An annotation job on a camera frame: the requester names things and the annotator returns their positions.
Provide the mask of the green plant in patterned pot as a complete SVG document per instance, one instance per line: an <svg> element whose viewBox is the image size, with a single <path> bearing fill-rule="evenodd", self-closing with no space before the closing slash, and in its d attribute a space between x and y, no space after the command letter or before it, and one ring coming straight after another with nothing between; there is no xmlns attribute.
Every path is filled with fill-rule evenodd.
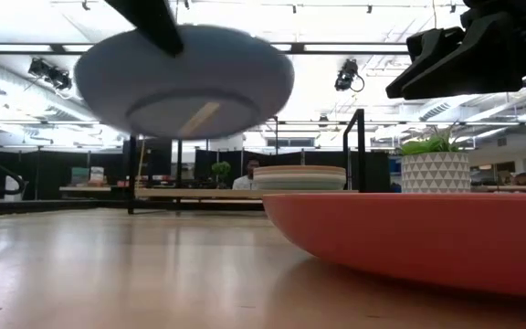
<svg viewBox="0 0 526 329"><path fill-rule="evenodd" d="M459 149L455 124L433 128L425 140L401 146L401 191L409 194L459 194L471 191L468 153Z"/></svg>

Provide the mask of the white container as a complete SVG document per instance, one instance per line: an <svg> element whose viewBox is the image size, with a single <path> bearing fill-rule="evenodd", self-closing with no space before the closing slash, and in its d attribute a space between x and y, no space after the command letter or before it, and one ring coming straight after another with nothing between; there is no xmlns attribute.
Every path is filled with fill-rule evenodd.
<svg viewBox="0 0 526 329"><path fill-rule="evenodd" d="M19 188L19 184L17 183L17 181L7 175L5 177L5 189L6 190L16 190ZM22 193L19 193L19 194L15 194L15 195L4 195L4 201L5 202L17 202L17 201L21 201L23 198L23 194Z"/></svg>

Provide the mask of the small green background plant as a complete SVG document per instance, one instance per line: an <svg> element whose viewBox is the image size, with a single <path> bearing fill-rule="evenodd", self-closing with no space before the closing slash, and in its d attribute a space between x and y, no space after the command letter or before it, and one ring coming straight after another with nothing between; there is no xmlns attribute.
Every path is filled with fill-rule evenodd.
<svg viewBox="0 0 526 329"><path fill-rule="evenodd" d="M231 165L227 161L216 162L211 165L211 173L218 184L224 184L231 172Z"/></svg>

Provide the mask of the white cylindrical tank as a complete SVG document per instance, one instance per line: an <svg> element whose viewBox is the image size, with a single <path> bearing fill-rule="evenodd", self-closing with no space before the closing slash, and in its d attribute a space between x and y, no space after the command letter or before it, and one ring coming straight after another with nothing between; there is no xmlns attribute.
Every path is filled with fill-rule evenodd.
<svg viewBox="0 0 526 329"><path fill-rule="evenodd" d="M242 134L209 140L209 149L215 152L240 151L243 149L244 139Z"/></svg>

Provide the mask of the orange plate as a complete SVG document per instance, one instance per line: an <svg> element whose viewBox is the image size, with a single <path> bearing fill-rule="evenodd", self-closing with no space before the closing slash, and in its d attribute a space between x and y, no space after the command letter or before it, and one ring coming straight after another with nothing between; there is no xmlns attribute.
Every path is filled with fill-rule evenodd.
<svg viewBox="0 0 526 329"><path fill-rule="evenodd" d="M526 297L526 194L284 194L263 204L291 243L319 259Z"/></svg>

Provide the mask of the beige plate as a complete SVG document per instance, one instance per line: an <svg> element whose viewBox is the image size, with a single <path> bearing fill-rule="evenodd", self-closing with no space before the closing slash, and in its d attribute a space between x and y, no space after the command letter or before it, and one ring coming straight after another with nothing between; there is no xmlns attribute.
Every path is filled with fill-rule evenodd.
<svg viewBox="0 0 526 329"><path fill-rule="evenodd" d="M337 166L327 165L273 165L255 168L253 176L280 174L321 174L346 176L346 170Z"/></svg>

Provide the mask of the pale green plate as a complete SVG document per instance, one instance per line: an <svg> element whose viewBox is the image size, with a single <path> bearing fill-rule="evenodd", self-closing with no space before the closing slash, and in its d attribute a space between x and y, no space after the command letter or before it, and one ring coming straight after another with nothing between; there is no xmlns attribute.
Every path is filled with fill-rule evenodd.
<svg viewBox="0 0 526 329"><path fill-rule="evenodd" d="M262 190L343 190L345 181L339 176L279 176L256 179L255 183Z"/></svg>

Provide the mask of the black overhead frame bar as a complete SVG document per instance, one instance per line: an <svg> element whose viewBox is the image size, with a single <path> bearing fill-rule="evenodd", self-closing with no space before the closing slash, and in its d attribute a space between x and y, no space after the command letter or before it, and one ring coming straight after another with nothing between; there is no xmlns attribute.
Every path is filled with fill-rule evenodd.
<svg viewBox="0 0 526 329"><path fill-rule="evenodd" d="M271 45L289 55L408 55L404 43L272 42ZM79 56L93 46L93 43L0 43L0 55Z"/></svg>

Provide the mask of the blue plate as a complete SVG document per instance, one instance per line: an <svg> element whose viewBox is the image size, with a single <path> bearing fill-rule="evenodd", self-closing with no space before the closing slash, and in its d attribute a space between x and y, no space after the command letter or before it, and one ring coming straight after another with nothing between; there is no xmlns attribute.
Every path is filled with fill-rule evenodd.
<svg viewBox="0 0 526 329"><path fill-rule="evenodd" d="M123 132L181 140L241 133L280 112L291 60L266 40L215 26L181 26L171 57L141 32L108 37L80 56L74 80L90 111Z"/></svg>

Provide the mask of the black ceiling track light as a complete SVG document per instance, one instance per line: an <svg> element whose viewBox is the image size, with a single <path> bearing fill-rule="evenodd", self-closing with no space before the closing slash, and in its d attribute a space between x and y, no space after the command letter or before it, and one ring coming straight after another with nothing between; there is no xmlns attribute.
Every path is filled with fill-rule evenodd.
<svg viewBox="0 0 526 329"><path fill-rule="evenodd" d="M33 58L27 73L37 80L43 80L50 84L55 90L70 90L72 88L72 78L69 72L47 63L42 58Z"/></svg>

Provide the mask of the black frame wooden shelf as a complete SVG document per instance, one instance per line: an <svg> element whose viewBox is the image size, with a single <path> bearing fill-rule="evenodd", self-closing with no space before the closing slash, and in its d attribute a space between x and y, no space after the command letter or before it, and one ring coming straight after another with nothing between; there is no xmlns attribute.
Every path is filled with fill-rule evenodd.
<svg viewBox="0 0 526 329"><path fill-rule="evenodd" d="M349 160L349 146L348 146L348 135L351 132L354 126L357 127L358 138L357 142L359 144L358 148L358 171L357 171L357 185L358 193L364 193L366 188L366 152L364 149L364 123L365 123L364 109L357 109L353 114L352 118L348 121L343 133L343 147L342 153L344 156L344 162ZM174 188L174 189L154 189L154 188L136 188L133 186L134 182L130 182L130 186L127 189L126 196L126 209L129 215L134 214L134 209L136 208L136 193L139 193L139 196L142 197L172 197L172 198L183 198L183 197L196 197L196 198L240 198L240 199L260 199L265 195L277 194L275 190L255 190L255 191L246 191L246 190L216 190L216 189L183 189L183 188Z"/></svg>

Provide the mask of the silver ceiling air duct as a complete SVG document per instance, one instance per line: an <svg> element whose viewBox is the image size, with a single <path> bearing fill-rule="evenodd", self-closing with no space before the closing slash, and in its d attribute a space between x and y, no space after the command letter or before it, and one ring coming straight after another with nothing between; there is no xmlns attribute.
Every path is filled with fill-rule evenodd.
<svg viewBox="0 0 526 329"><path fill-rule="evenodd" d="M426 122L446 111L457 109L463 106L479 106L493 100L502 101L502 105L505 106L514 106L517 103L526 101L526 89L523 91L500 92L490 95L462 95L442 99L436 104L428 103L427 106L423 107L422 111L419 113L419 120Z"/></svg>

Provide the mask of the wooden background table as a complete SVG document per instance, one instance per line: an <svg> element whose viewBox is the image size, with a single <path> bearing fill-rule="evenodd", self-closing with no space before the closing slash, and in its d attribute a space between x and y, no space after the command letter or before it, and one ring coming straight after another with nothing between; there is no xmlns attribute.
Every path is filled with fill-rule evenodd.
<svg viewBox="0 0 526 329"><path fill-rule="evenodd" d="M526 186L472 186L475 193L526 193Z"/></svg>

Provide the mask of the blue storage bin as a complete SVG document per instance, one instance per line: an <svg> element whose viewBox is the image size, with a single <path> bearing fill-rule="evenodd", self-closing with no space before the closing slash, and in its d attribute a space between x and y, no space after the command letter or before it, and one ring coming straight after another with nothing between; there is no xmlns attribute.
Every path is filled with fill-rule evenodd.
<svg viewBox="0 0 526 329"><path fill-rule="evenodd" d="M394 193L402 192L402 161L399 156L389 158L390 187Z"/></svg>

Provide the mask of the teal box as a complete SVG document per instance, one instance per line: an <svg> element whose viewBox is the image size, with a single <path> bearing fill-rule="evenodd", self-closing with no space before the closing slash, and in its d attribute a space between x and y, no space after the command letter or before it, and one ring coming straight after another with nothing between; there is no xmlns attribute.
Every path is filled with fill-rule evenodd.
<svg viewBox="0 0 526 329"><path fill-rule="evenodd" d="M70 184L72 186L86 185L89 182L89 169L87 167L72 167L70 171Z"/></svg>

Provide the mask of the person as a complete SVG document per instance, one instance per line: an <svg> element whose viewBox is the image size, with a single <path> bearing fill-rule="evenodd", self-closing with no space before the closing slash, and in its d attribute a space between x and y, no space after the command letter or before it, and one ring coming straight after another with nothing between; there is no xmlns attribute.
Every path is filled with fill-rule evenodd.
<svg viewBox="0 0 526 329"><path fill-rule="evenodd" d="M260 161L256 157L251 157L247 161L247 174L235 179L232 185L233 190L257 190L258 186L254 180L254 170L260 167Z"/></svg>

